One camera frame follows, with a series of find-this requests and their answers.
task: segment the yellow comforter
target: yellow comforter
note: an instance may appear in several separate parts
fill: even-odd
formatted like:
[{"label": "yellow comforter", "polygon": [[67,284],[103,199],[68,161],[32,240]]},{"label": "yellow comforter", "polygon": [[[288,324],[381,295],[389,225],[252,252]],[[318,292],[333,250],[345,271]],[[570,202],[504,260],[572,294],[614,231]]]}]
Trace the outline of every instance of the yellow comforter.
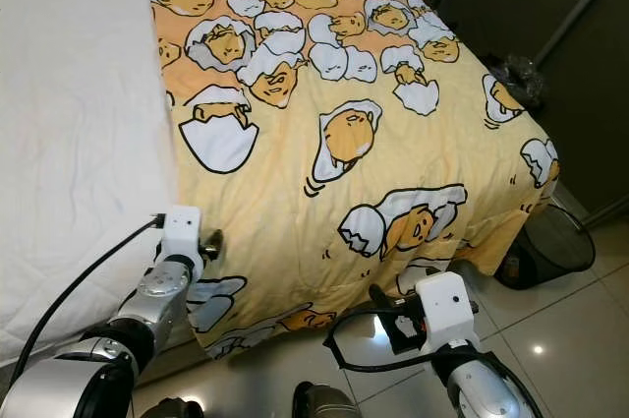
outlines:
[{"label": "yellow comforter", "polygon": [[422,0],[151,0],[181,203],[225,260],[212,357],[465,257],[492,274],[558,174],[543,130]]}]

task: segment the black cable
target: black cable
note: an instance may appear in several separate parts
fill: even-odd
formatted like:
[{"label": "black cable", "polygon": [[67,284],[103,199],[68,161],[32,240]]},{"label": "black cable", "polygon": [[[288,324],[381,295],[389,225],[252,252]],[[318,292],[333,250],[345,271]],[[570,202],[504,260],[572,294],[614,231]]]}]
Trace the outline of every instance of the black cable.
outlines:
[{"label": "black cable", "polygon": [[505,366],[498,358],[491,358],[486,354],[483,354],[479,351],[457,351],[457,350],[440,350],[436,352],[432,352],[429,354],[425,354],[423,356],[418,356],[413,359],[405,359],[404,361],[393,362],[390,364],[383,364],[381,366],[360,366],[358,364],[350,364],[343,358],[336,341],[333,339],[334,332],[338,329],[339,325],[341,325],[344,321],[349,320],[353,317],[358,317],[360,315],[378,315],[378,314],[400,314],[402,313],[399,309],[391,309],[391,308],[369,308],[365,310],[358,310],[355,312],[351,312],[344,317],[340,318],[332,327],[330,328],[327,338],[323,342],[323,345],[329,347],[334,354],[336,362],[341,369],[347,369],[348,371],[353,372],[362,372],[362,373],[377,373],[377,372],[389,372],[394,371],[396,369],[401,369],[404,367],[415,366],[417,364],[422,364],[425,362],[430,362],[434,359],[443,359],[444,357],[464,357],[469,359],[476,359],[483,362],[486,365],[491,366],[496,372],[501,373],[502,375],[508,377],[511,382],[516,386],[516,388],[522,393],[525,400],[531,407],[531,411],[535,418],[543,418],[542,412],[538,407],[535,399],[526,388],[526,386],[520,381],[518,376],[515,375],[511,369]]},{"label": "black cable", "polygon": [[34,348],[35,343],[37,341],[37,338],[41,334],[41,331],[44,329],[44,327],[46,326],[46,324],[48,323],[50,318],[55,314],[55,312],[61,306],[61,304],[81,284],[81,282],[83,282],[87,278],[88,275],[90,275],[96,268],[98,268],[98,266],[100,266],[102,263],[107,261],[107,259],[109,259],[112,255],[114,255],[120,249],[122,249],[127,243],[129,243],[132,239],[134,239],[140,233],[142,233],[143,231],[149,229],[151,226],[159,226],[160,224],[163,226],[163,215],[161,215],[161,214],[156,216],[154,219],[149,221],[144,226],[138,228],[136,231],[131,233],[129,236],[127,236],[125,239],[123,239],[120,243],[118,243],[116,246],[114,246],[109,251],[107,251],[105,254],[103,254],[100,258],[98,258],[93,264],[91,264],[91,266],[89,266],[87,269],[85,269],[81,273],[81,275],[79,275],[68,286],[68,288],[66,288],[61,293],[61,295],[59,295],[57,297],[57,299],[54,302],[52,302],[52,305],[50,305],[50,307],[48,307],[48,310],[46,310],[46,312],[42,315],[42,317],[37,322],[37,325],[35,325],[35,328],[33,328],[32,331],[30,332],[30,336],[27,339],[27,342],[25,343],[24,347],[22,348],[22,352],[20,353],[20,357],[18,359],[18,362],[16,363],[16,367],[13,370],[13,375],[11,376],[11,381],[9,382],[9,387],[13,386],[13,384],[16,382],[16,380],[20,377],[20,375],[24,371],[24,369],[25,369],[25,367],[27,365],[27,361],[29,360],[30,353],[32,352],[32,349]]}]

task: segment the white sheet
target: white sheet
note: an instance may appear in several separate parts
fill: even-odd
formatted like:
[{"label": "white sheet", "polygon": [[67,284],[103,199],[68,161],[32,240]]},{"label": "white sheet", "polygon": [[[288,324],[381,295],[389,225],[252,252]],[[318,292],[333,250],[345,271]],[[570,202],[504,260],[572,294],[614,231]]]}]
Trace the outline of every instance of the white sheet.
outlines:
[{"label": "white sheet", "polygon": [[[0,363],[50,302],[175,199],[148,0],[0,0]],[[111,314],[152,230],[82,285],[43,338]]]}]

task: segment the tiled floor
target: tiled floor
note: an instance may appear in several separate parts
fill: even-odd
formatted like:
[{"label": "tiled floor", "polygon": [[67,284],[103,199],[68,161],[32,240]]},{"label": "tiled floor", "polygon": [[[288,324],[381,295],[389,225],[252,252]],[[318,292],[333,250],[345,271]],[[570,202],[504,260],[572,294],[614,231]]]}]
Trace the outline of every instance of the tiled floor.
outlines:
[{"label": "tiled floor", "polygon": [[[619,220],[593,235],[598,257],[591,270],[530,290],[509,290],[459,268],[481,307],[476,330],[483,347],[518,374],[550,418],[629,416],[629,223]],[[377,322],[364,322],[353,335],[357,357],[391,357]],[[208,417],[288,418],[293,388],[303,380],[345,390],[364,418],[456,416],[431,372],[418,366],[344,373],[321,341],[317,333],[285,335],[231,361],[139,388],[136,416],[164,396],[179,395],[198,398]]]}]

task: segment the black mesh wastebasket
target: black mesh wastebasket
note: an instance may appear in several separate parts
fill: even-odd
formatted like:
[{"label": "black mesh wastebasket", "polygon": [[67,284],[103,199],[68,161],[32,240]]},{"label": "black mesh wastebasket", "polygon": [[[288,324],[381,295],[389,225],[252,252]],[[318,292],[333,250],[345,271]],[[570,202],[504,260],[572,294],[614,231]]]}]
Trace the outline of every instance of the black mesh wastebasket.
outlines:
[{"label": "black mesh wastebasket", "polygon": [[521,290],[589,269],[595,257],[594,242],[583,224],[565,209],[548,205],[527,220],[495,277]]}]

